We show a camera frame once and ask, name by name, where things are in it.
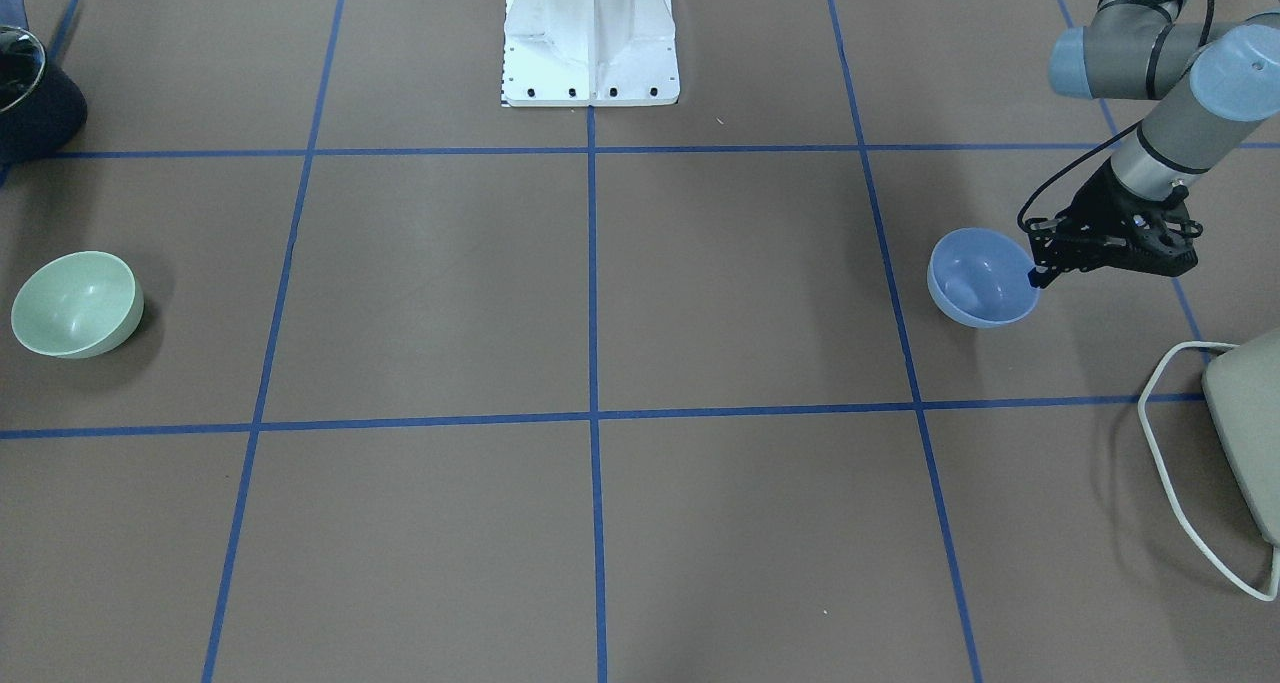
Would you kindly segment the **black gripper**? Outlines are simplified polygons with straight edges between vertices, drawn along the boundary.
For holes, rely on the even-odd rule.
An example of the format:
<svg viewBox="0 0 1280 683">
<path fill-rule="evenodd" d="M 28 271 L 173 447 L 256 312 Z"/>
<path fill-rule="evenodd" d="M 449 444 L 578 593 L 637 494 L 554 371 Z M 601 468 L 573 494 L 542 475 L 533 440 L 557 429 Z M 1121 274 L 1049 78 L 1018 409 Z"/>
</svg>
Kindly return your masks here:
<svg viewBox="0 0 1280 683">
<path fill-rule="evenodd" d="M 1188 196 L 1188 185 L 1178 177 L 1139 194 L 1114 162 L 1103 162 L 1071 200 L 1071 237 L 1089 249 L 1189 249 Z M 1036 265 L 1030 287 L 1043 290 L 1061 274 L 1056 265 Z"/>
</svg>

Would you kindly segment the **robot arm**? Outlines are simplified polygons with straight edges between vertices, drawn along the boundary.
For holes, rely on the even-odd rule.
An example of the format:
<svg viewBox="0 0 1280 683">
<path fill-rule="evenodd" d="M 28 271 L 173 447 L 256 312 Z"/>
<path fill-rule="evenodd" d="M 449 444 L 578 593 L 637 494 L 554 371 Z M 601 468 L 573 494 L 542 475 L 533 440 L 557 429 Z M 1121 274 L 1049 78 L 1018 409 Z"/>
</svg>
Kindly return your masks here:
<svg viewBox="0 0 1280 683">
<path fill-rule="evenodd" d="M 1100 145 L 1107 159 L 1066 208 L 1018 214 L 1030 287 L 1097 269 L 1179 278 L 1196 267 L 1203 226 L 1187 208 L 1190 185 L 1279 109 L 1277 10 L 1228 23 L 1213 12 L 1213 0 L 1098 0 L 1088 26 L 1056 41 L 1056 93 L 1152 107 Z"/>
</svg>

